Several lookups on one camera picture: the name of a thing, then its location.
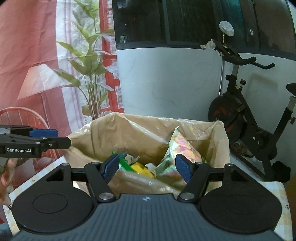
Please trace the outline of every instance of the brown paper bag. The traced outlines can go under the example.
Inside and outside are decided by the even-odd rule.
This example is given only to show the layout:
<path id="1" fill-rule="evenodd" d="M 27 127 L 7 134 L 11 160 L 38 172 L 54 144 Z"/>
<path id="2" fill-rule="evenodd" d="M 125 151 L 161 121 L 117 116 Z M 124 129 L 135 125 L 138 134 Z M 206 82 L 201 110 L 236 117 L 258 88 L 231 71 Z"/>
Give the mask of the brown paper bag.
<path id="1" fill-rule="evenodd" d="M 220 121 L 176 120 L 116 112 L 96 119 L 69 135 L 72 147 L 65 154 L 65 158 L 72 168 L 77 168 L 89 162 L 104 161 L 115 150 L 139 156 L 142 164 L 152 162 L 157 166 L 164 157 L 168 142 L 177 126 L 180 133 L 212 167 L 224 167 L 230 162 L 229 142 Z M 84 183 L 78 185 L 88 192 Z M 207 191 L 220 185 L 210 183 Z M 177 196 L 180 192 L 157 179 L 131 172 L 117 172 L 109 186 L 116 195 L 173 193 Z"/>

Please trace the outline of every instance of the human hand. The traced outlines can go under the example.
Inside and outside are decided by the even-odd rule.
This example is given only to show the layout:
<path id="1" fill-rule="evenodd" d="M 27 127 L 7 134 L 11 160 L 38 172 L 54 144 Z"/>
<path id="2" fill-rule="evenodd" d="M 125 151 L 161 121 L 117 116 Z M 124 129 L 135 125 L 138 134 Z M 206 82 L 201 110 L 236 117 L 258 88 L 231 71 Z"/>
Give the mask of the human hand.
<path id="1" fill-rule="evenodd" d="M 3 169 L 3 173 L 0 177 L 0 205 L 11 204 L 8 194 L 13 191 L 11 182 L 15 172 L 16 164 L 17 158 L 10 158 Z"/>

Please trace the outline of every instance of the exercise bike frame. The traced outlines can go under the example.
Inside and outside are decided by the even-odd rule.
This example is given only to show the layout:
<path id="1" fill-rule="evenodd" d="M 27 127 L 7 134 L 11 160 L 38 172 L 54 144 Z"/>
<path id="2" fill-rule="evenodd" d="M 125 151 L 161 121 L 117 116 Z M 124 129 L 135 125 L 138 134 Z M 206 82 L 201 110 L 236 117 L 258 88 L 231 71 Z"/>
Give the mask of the exercise bike frame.
<path id="1" fill-rule="evenodd" d="M 252 64 L 258 67 L 262 66 L 258 63 Z M 269 66 L 265 66 L 263 69 L 269 69 L 274 66 L 274 64 L 271 64 Z M 256 174 L 262 177 L 265 181 L 274 181 L 274 172 L 270 163 L 271 159 L 269 158 L 269 155 L 272 152 L 275 152 L 275 156 L 277 154 L 276 143 L 279 140 L 281 134 L 283 133 L 288 121 L 291 120 L 291 115 L 296 104 L 296 97 L 290 96 L 289 104 L 285 108 L 285 111 L 274 133 L 270 133 L 262 128 L 259 128 L 244 96 L 241 93 L 242 87 L 237 87 L 236 81 L 238 70 L 239 65 L 234 64 L 232 74 L 226 76 L 226 79 L 229 81 L 229 83 L 227 91 L 223 94 L 223 97 L 235 99 L 238 103 L 240 103 L 240 106 L 237 108 L 237 111 L 233 114 L 233 116 L 231 116 L 229 120 L 224 123 L 224 126 L 226 128 L 238 115 L 245 116 L 245 128 L 241 133 L 239 139 L 250 150 L 254 157 L 256 157 L 256 159 L 262 162 L 265 174 L 258 170 L 254 165 L 252 165 L 248 160 L 246 160 L 232 148 L 230 148 L 230 151 L 243 163 L 245 163 L 249 168 L 251 168 Z M 263 148 L 259 147 L 259 140 L 256 139 L 259 131 L 264 132 L 264 134 L 268 136 L 268 141 L 264 144 Z"/>

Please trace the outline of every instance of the exercise bike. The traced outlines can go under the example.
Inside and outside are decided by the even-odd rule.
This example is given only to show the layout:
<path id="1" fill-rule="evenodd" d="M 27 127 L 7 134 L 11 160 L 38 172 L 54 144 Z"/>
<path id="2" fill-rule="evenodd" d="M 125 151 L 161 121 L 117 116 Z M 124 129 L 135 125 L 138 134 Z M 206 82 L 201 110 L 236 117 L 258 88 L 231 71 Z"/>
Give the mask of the exercise bike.
<path id="1" fill-rule="evenodd" d="M 237 74 L 240 66 L 252 64 L 261 69 L 271 69 L 275 67 L 272 63 L 268 66 L 256 63 L 256 57 L 242 59 L 238 53 L 227 47 L 226 44 L 221 44 L 214 41 L 216 50 L 222 54 L 222 60 L 233 64 L 232 74 L 226 75 L 226 80 L 229 81 L 227 91 L 222 96 L 215 98 L 209 108 L 209 121 L 220 120 L 224 123 L 224 127 L 229 139 L 229 143 L 233 144 L 240 140 L 248 150 L 263 164 L 264 173 L 247 161 L 244 157 L 238 154 L 234 149 L 230 151 L 251 168 L 255 173 L 265 181 L 281 181 L 279 177 L 275 177 L 271 165 L 271 160 L 277 155 L 276 143 L 283 133 L 287 123 L 295 122 L 295 118 L 291 117 L 296 104 L 296 83 L 287 84 L 286 89 L 292 94 L 290 101 L 286 107 L 279 123 L 274 131 L 270 133 L 258 127 L 256 120 L 242 95 L 242 88 L 246 84 L 245 80 L 240 80 L 241 86 L 237 86 Z"/>

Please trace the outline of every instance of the exercise bike flywheel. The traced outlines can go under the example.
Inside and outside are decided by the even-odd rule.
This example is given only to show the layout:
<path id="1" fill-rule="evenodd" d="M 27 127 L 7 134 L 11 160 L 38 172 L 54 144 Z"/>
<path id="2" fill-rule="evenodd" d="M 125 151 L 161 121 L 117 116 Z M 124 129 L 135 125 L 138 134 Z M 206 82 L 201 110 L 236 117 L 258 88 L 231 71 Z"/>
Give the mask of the exercise bike flywheel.
<path id="1" fill-rule="evenodd" d="M 239 103 L 234 99 L 219 96 L 212 101 L 209 108 L 209 121 L 222 121 L 224 123 L 229 143 L 236 142 L 243 129 L 244 117 L 241 113 L 238 113 L 234 120 L 228 126 L 225 126 L 226 122 L 236 113 L 238 106 Z"/>

